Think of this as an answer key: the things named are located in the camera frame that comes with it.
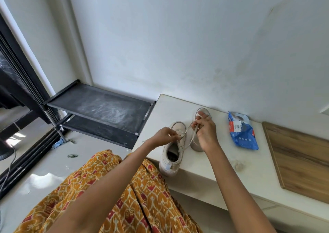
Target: shoe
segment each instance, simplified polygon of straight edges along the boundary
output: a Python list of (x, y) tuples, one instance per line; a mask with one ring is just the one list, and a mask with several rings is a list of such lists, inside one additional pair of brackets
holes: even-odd
[(171, 142), (163, 147), (159, 169), (160, 173), (167, 177), (173, 177), (178, 172), (179, 166), (183, 159), (183, 152), (185, 150), (185, 132), (187, 130), (186, 125), (180, 121), (173, 123), (171, 129), (175, 130), (183, 137), (179, 142)]
[[(212, 118), (211, 115), (210, 115), (210, 112), (209, 112), (206, 108), (201, 107), (201, 108), (199, 108), (199, 109), (196, 111), (196, 113), (195, 113), (195, 115), (194, 115), (194, 120), (193, 120), (193, 121), (196, 120), (196, 117), (197, 117), (197, 116), (200, 116), (200, 117), (201, 117), (201, 115), (198, 114), (198, 112), (200, 112), (200, 111), (204, 112), (204, 113), (207, 114), (210, 118)], [(197, 130), (198, 130), (198, 129), (196, 128), (195, 131), (194, 131), (194, 133), (193, 133), (193, 136), (192, 136), (192, 139), (191, 139), (191, 148), (192, 148), (193, 150), (195, 150), (196, 152), (203, 152), (203, 149), (202, 149), (201, 146), (200, 146), (200, 142), (199, 142), (198, 136), (196, 135)]]

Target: shoe insole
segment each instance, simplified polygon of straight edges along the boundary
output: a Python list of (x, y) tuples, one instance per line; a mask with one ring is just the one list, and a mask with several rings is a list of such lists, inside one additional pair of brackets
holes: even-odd
[(171, 146), (169, 146), (167, 156), (168, 159), (172, 162), (176, 162), (178, 160), (179, 152), (177, 144), (172, 144)]

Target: hand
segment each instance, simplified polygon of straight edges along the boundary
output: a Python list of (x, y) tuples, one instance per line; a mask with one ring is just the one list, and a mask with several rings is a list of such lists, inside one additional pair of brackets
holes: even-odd
[(195, 130), (196, 125), (199, 125), (199, 130), (196, 135), (198, 136), (203, 151), (207, 152), (211, 148), (220, 146), (217, 139), (216, 125), (212, 119), (202, 111), (198, 112), (196, 119), (197, 120), (192, 123), (192, 129)]
[(177, 134), (176, 131), (170, 129), (169, 127), (163, 127), (162, 129), (158, 130), (153, 137), (146, 140), (153, 149), (166, 145), (170, 142), (180, 141), (181, 137)]

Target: plastic package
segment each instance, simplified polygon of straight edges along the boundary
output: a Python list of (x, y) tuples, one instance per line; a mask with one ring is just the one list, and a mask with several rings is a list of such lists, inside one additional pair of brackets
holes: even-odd
[(247, 115), (229, 112), (228, 123), (230, 134), (236, 146), (258, 150), (254, 129)]

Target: dress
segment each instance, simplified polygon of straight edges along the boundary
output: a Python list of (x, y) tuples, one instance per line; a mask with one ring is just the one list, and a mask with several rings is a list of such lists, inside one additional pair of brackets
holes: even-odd
[[(15, 233), (46, 232), (66, 208), (121, 163), (111, 150), (98, 152), (39, 202)], [(202, 232), (170, 195), (158, 169), (147, 159), (138, 168), (99, 232)]]

